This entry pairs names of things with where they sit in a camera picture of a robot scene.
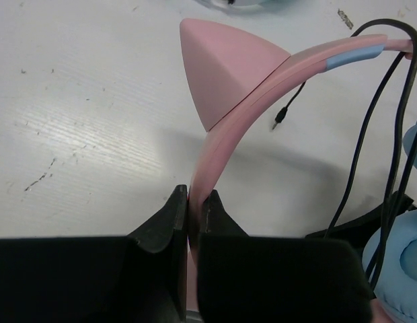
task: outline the cord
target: cord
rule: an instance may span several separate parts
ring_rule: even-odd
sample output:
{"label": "cord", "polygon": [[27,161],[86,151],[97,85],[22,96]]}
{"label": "cord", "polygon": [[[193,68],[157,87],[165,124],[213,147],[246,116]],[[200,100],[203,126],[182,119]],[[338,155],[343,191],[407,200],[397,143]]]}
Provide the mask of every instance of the cord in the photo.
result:
{"label": "cord", "polygon": [[[397,20],[391,20],[391,19],[379,19],[379,20],[373,20],[371,22],[368,22],[364,25],[362,25],[356,32],[354,32],[354,34],[352,35],[352,37],[358,36],[363,30],[371,27],[371,26],[375,26],[375,25],[388,25],[388,26],[393,26],[399,29],[404,30],[405,32],[407,32],[409,34],[409,36],[411,38],[413,38],[414,36],[414,47],[415,44],[417,46],[417,31],[415,31],[415,29],[403,22],[399,22]],[[399,65],[401,59],[404,57],[404,53],[400,53],[398,54],[398,56],[395,58],[394,62],[391,64],[391,67],[388,69],[388,72],[385,74],[385,77],[382,79],[382,82],[379,84],[379,87],[377,88],[377,91],[375,92],[375,95],[373,96],[373,99],[371,100],[369,109],[367,110],[367,113],[365,115],[365,118],[363,120],[363,124],[361,126],[361,130],[360,130],[360,134],[358,136],[358,142],[356,144],[356,148],[355,148],[355,152],[354,152],[354,157],[352,159],[352,165],[350,167],[350,173],[349,173],[349,177],[348,177],[348,182],[346,184],[346,189],[344,191],[342,200],[340,201],[340,204],[337,208],[337,211],[335,213],[335,215],[333,216],[330,225],[328,226],[328,229],[325,233],[325,238],[327,238],[331,231],[333,230],[334,226],[336,225],[336,222],[338,220],[338,218],[340,217],[344,206],[346,205],[346,202],[348,200],[348,197],[350,195],[350,191],[352,190],[352,185],[353,185],[353,181],[354,181],[354,176],[355,176],[355,172],[356,172],[356,167],[358,166],[358,159],[359,159],[359,154],[361,152],[361,148],[363,146],[363,142],[364,142],[364,137],[365,137],[365,133],[367,131],[367,127],[369,125],[369,121],[371,118],[371,115],[376,107],[377,101],[379,100],[382,91],[385,89],[385,86],[387,85],[387,82],[389,81],[389,79],[391,78],[393,72],[395,71],[395,69],[397,68],[397,66]],[[406,79],[406,83],[410,83],[410,79],[409,77]],[[398,136],[397,141],[395,142],[394,145],[394,155],[393,155],[393,161],[391,163],[391,169],[389,171],[389,178],[388,178],[388,182],[387,182],[387,187],[385,189],[385,196],[383,199],[383,205],[382,205],[382,209],[385,208],[385,204],[387,203],[389,196],[392,194],[392,190],[393,190],[393,184],[395,182],[395,177],[397,174],[397,169],[398,169],[398,161],[400,161],[399,157],[400,156],[400,152],[401,152],[401,140],[402,140],[402,120],[404,117],[404,108],[406,107],[405,104],[407,104],[407,99],[408,99],[408,95],[410,94],[410,91],[407,94],[407,98],[406,101],[404,101],[405,99],[405,93],[403,92],[402,94],[402,100],[400,100],[400,105],[399,105],[399,109],[400,107],[403,106],[402,109],[400,109],[400,113],[397,110],[397,117],[396,117],[396,126],[399,127],[397,129],[397,133],[400,133],[400,141],[398,141]]]}
{"label": "cord", "polygon": [[[404,167],[404,171],[402,174],[402,179],[400,181],[400,185],[398,188],[398,194],[395,198],[394,203],[391,207],[386,210],[386,206],[388,204],[388,200],[390,195],[392,194],[393,184],[395,182],[395,175],[398,170],[398,166],[400,163],[400,154],[401,154],[401,146],[402,146],[402,125],[403,125],[403,118],[404,118],[404,110],[406,109],[407,101],[412,90],[414,78],[417,72],[417,32],[412,37],[413,42],[413,55],[412,61],[410,63],[408,75],[406,77],[406,82],[404,84],[404,90],[402,93],[402,97],[400,99],[400,103],[397,109],[397,116],[395,118],[395,138],[394,138],[394,150],[393,150],[393,159],[391,163],[391,169],[389,171],[388,183],[385,190],[384,201],[382,204],[382,211],[381,211],[381,233],[380,233],[380,240],[377,249],[375,250],[372,259],[366,269],[366,274],[368,278],[371,276],[372,270],[375,269],[373,276],[371,277],[370,286],[372,289],[375,288],[377,284],[377,280],[381,274],[381,269],[383,265],[383,259],[385,257],[386,251],[386,243],[391,231],[392,225],[395,221],[395,218],[398,214],[398,211],[401,207],[402,199],[404,197],[404,193],[406,191],[408,179],[410,176],[410,172],[412,170],[414,158],[417,154],[417,146],[415,147],[416,151],[413,152],[412,149],[409,153],[409,156],[406,160],[406,165]],[[414,139],[413,144],[417,140],[417,133]]]}
{"label": "cord", "polygon": [[274,130],[277,125],[279,123],[281,123],[283,121],[283,119],[285,119],[285,117],[287,116],[287,112],[288,112],[288,108],[291,105],[292,102],[294,102],[295,98],[300,94],[301,90],[303,89],[305,85],[305,82],[303,84],[300,85],[300,88],[298,89],[298,91],[294,94],[294,96],[289,100],[288,104],[286,106],[284,106],[276,115],[276,118],[274,118],[274,124],[273,127],[271,128],[271,130]]}

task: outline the white table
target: white table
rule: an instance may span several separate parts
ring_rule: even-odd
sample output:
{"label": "white table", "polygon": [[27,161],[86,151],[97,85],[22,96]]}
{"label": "white table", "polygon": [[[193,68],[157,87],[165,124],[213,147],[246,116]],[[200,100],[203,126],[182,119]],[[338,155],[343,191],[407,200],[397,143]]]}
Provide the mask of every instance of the white table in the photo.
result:
{"label": "white table", "polygon": [[[189,183],[205,133],[182,64],[183,18],[223,22],[294,53],[350,36],[339,9],[354,30],[377,17],[417,28],[417,0],[279,0],[246,13],[195,0],[0,1],[0,237],[127,234]],[[274,132],[291,94],[250,129],[217,184],[248,233],[327,227],[393,57],[314,77]],[[406,69],[377,107],[340,222],[381,202]],[[417,80],[405,130],[416,120]],[[416,171],[407,193],[417,200]]]}

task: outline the pink headband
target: pink headband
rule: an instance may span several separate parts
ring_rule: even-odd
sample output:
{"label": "pink headband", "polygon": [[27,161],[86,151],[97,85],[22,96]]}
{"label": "pink headband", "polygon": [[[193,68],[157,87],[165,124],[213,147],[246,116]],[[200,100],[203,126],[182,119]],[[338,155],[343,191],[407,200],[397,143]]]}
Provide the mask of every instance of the pink headband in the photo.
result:
{"label": "pink headband", "polygon": [[291,56],[243,30],[194,19],[182,21],[180,40],[190,92],[208,132],[189,193],[194,262],[202,204],[245,132],[265,110],[318,73],[375,58],[384,50],[412,52],[410,40],[375,34],[335,40]]}

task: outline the cat ear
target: cat ear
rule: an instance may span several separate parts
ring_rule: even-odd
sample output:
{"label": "cat ear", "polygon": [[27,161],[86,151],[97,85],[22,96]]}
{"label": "cat ear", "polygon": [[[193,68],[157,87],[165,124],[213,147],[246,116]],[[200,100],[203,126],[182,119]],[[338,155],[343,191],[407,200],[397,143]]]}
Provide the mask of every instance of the cat ear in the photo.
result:
{"label": "cat ear", "polygon": [[190,93],[206,131],[291,56],[243,30],[204,20],[183,20],[180,41]]}

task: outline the ear cup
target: ear cup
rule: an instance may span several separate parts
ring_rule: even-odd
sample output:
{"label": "ear cup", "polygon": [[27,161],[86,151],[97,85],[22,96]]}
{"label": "ear cup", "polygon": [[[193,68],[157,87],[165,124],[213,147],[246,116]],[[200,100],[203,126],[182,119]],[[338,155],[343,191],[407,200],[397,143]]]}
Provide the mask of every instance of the ear cup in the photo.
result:
{"label": "ear cup", "polygon": [[[365,246],[364,268],[379,238],[380,229]],[[417,323],[417,210],[397,217],[392,227],[375,295],[395,322]]]}
{"label": "ear cup", "polygon": [[[416,124],[406,132],[403,138],[403,147],[407,155],[409,155],[409,151],[412,148],[412,143],[413,143],[413,139],[415,139],[416,132],[417,132],[417,121],[416,121]],[[415,168],[417,169],[417,155],[416,155],[413,166],[415,166]]]}

